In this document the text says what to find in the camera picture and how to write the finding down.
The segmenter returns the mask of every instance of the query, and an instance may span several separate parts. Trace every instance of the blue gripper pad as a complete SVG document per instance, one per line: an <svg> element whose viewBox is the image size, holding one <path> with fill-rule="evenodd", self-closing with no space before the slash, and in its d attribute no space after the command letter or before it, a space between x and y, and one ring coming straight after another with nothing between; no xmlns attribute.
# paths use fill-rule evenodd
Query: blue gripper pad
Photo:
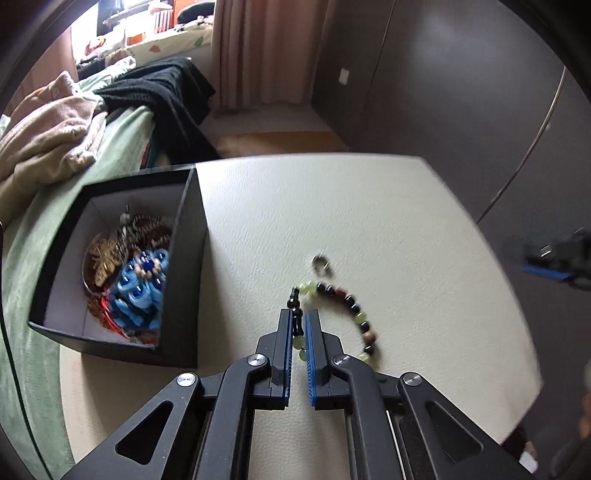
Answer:
<svg viewBox="0 0 591 480"><path fill-rule="evenodd" d="M290 321L287 327L287 348L285 349L285 368L283 370L283 385L285 385L283 389L283 400L285 402L285 406L287 407L290 402L290 393L291 393L291 350L293 348L293 319L291 318L291 314L289 315Z"/></svg>
<svg viewBox="0 0 591 480"><path fill-rule="evenodd" d="M316 379L314 377L314 373L316 371L316 364L314 363L314 343L312 340L312 335L309 332L312 331L310 326L310 316L306 313L305 315L305 322L304 325L306 327L306 331L304 332L306 336L306 365L308 367L308 396L310 397L310 405L312 407L316 406Z"/></svg>

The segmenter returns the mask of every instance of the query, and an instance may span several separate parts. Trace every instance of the blue strip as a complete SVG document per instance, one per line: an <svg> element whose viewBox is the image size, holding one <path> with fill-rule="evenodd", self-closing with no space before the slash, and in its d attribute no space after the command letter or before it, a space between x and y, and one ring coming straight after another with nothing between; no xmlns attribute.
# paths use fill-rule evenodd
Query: blue strip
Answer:
<svg viewBox="0 0 591 480"><path fill-rule="evenodd" d="M552 280L568 280L573 276L572 273L559 272L558 270L550 270L549 268L536 267L534 265L523 265L521 270L525 273L531 273L540 277L551 278Z"/></svg>
<svg viewBox="0 0 591 480"><path fill-rule="evenodd" d="M291 349L293 348L293 334L292 334L292 325L293 321L291 318L291 313L289 314L289 321L287 326L287 346L285 348L285 361L283 363L284 370L283 370L283 400L284 404L287 407L290 403L290 393L291 393Z"/></svg>
<svg viewBox="0 0 591 480"><path fill-rule="evenodd" d="M314 373L316 372L316 363L314 361L314 344L312 341L312 328L310 326L310 316L306 313L306 365L308 367L308 396L310 397L310 405L316 406L316 379Z"/></svg>

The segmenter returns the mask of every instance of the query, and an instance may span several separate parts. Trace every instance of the pillow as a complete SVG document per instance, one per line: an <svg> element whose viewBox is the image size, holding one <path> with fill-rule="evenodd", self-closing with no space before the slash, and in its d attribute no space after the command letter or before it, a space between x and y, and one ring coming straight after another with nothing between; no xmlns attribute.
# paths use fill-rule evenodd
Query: pillow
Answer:
<svg viewBox="0 0 591 480"><path fill-rule="evenodd" d="M189 23L197 20L197 17L209 17L213 15L216 6L215 2L201 2L199 4L189 5L183 8L177 16L178 23Z"/></svg>

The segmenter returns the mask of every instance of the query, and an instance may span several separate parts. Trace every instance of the metal screw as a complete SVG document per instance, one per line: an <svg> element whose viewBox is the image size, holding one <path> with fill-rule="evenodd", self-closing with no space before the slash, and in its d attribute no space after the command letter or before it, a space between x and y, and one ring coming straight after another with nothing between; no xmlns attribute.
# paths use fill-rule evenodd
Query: metal screw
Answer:
<svg viewBox="0 0 591 480"><path fill-rule="evenodd" d="M351 357L349 355L345 355L344 353L340 353L338 355L335 355L335 357L333 358L333 362L335 363L335 365L341 366L341 365L346 365L350 362Z"/></svg>
<svg viewBox="0 0 591 480"><path fill-rule="evenodd" d="M258 367L267 363L267 357L261 353L253 353L246 359L246 361L248 361L253 367Z"/></svg>
<svg viewBox="0 0 591 480"><path fill-rule="evenodd" d="M180 374L177 377L177 383L181 387L190 387L196 381L197 381L197 375L192 374L191 372L186 372L186 373Z"/></svg>
<svg viewBox="0 0 591 480"><path fill-rule="evenodd" d="M415 372L408 372L404 374L402 380L410 387L416 387L417 385L420 385L423 381L421 376L419 374L416 374Z"/></svg>

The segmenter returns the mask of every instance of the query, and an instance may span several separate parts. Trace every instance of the wardrobe door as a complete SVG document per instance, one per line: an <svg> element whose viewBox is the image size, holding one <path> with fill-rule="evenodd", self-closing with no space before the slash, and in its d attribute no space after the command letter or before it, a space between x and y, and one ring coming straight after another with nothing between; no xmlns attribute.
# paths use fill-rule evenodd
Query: wardrobe door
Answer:
<svg viewBox="0 0 591 480"><path fill-rule="evenodd" d="M425 158L477 218L528 150L561 73L498 1L396 0L354 150Z"/></svg>
<svg viewBox="0 0 591 480"><path fill-rule="evenodd" d="M568 74L531 157L480 223L530 326L544 379L525 416L538 451L540 477L552 457L578 436L583 368L591 358L591 292L521 272L528 239L550 240L591 227L591 106Z"/></svg>

